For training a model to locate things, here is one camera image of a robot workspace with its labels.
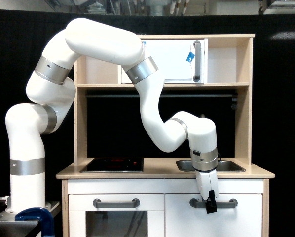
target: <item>cabinet handle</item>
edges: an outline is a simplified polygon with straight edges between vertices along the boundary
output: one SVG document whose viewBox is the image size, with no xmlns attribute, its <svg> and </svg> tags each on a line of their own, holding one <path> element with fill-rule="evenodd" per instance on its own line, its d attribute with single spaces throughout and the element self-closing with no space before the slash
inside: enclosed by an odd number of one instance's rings
<svg viewBox="0 0 295 237">
<path fill-rule="evenodd" d="M 201 75 L 201 43 L 196 40 L 193 46 L 195 47 L 195 75 L 193 76 L 193 80 L 194 82 L 198 82 L 200 81 Z"/>
<path fill-rule="evenodd" d="M 136 208 L 140 206 L 140 200 L 133 199 L 126 202 L 101 202 L 99 199 L 93 201 L 95 208 Z"/>
<path fill-rule="evenodd" d="M 203 201 L 198 201 L 197 199 L 191 199 L 189 202 L 190 206 L 194 208 L 206 208 L 206 203 Z M 226 202 L 217 202 L 217 208 L 227 209 L 227 208 L 235 208 L 237 206 L 237 200 L 231 199 Z"/>
</svg>

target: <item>stainless steel sink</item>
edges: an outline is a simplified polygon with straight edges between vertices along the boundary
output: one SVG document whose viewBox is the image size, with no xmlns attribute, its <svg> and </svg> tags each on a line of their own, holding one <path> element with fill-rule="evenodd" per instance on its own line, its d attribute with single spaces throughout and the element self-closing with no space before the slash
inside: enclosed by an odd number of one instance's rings
<svg viewBox="0 0 295 237">
<path fill-rule="evenodd" d="M 191 160 L 179 160 L 176 162 L 179 170 L 185 172 L 194 172 Z M 245 172 L 246 169 L 240 167 L 232 161 L 221 160 L 217 166 L 217 172 Z"/>
</svg>

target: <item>white cabinet door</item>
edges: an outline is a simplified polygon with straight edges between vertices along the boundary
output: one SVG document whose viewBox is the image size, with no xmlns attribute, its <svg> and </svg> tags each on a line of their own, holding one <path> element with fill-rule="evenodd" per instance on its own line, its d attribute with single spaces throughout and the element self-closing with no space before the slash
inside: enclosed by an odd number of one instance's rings
<svg viewBox="0 0 295 237">
<path fill-rule="evenodd" d="M 70 237 L 164 237 L 164 194 L 73 194 L 69 210 Z"/>
<path fill-rule="evenodd" d="M 191 207 L 193 198 L 201 200 L 199 194 L 165 195 L 167 237 L 261 237 L 261 194 L 220 194 L 217 202 L 236 199 L 238 205 L 211 214 Z"/>
</svg>

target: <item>stove top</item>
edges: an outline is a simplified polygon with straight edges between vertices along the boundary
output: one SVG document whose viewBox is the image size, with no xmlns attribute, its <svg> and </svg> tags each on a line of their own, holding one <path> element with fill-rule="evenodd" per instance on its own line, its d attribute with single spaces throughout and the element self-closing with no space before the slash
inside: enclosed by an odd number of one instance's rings
<svg viewBox="0 0 295 237">
<path fill-rule="evenodd" d="M 80 172 L 143 172 L 143 158 L 95 158 Z"/>
</svg>

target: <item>ceiling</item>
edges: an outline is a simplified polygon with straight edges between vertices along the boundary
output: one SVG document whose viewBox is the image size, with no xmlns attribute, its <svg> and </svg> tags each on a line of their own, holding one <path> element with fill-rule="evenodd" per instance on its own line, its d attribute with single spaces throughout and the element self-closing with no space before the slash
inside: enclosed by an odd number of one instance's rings
<svg viewBox="0 0 295 237">
<path fill-rule="evenodd" d="M 141 16 L 257 15 L 295 13 L 295 0 L 0 0 L 0 9 Z"/>
</svg>

